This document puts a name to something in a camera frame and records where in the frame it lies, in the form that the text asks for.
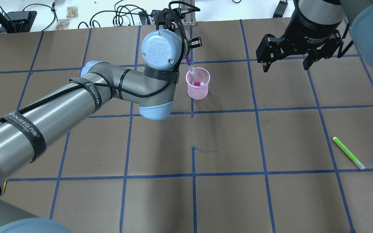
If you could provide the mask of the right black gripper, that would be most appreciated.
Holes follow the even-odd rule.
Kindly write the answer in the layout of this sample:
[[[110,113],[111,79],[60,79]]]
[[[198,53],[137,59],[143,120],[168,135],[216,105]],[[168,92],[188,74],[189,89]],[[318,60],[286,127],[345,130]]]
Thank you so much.
[[[340,33],[336,32],[340,23],[323,25],[309,20],[296,9],[281,37],[272,34],[263,36],[256,49],[257,62],[262,65],[263,72],[268,72],[273,62],[307,52],[302,64],[304,70],[308,70],[314,62],[331,58],[343,45]]]

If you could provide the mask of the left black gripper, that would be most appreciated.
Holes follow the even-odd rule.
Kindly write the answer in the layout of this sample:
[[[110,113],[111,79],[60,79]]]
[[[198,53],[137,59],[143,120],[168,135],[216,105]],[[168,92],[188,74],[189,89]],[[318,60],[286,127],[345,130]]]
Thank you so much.
[[[167,29],[169,31],[178,33],[181,36],[185,36],[185,29],[182,23],[182,19],[187,14],[186,9],[163,9],[160,11],[153,11],[151,14],[156,30]],[[202,47],[201,37],[196,37],[187,40],[187,48],[195,49]]]

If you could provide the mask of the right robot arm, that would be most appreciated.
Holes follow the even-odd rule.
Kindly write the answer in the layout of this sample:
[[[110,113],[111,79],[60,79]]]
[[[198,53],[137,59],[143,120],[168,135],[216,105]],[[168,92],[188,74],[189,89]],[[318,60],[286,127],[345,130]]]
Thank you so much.
[[[264,35],[256,50],[264,72],[290,55],[305,55],[308,70],[336,52],[342,57],[353,45],[373,67],[373,0],[295,0],[294,6],[284,34]]]

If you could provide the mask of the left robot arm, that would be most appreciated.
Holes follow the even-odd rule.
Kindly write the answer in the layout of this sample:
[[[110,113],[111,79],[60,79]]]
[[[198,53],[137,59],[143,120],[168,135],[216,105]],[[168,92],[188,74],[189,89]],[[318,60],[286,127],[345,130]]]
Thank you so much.
[[[172,4],[186,6],[172,8]],[[0,118],[0,196],[19,170],[40,158],[46,149],[111,99],[139,105],[150,120],[170,116],[179,68],[191,49],[202,46],[201,38],[188,39],[182,19],[200,9],[182,1],[153,15],[156,30],[141,44],[145,65],[142,72],[89,61],[78,78],[43,99]],[[0,200],[0,233],[69,233],[63,224],[37,217]]]

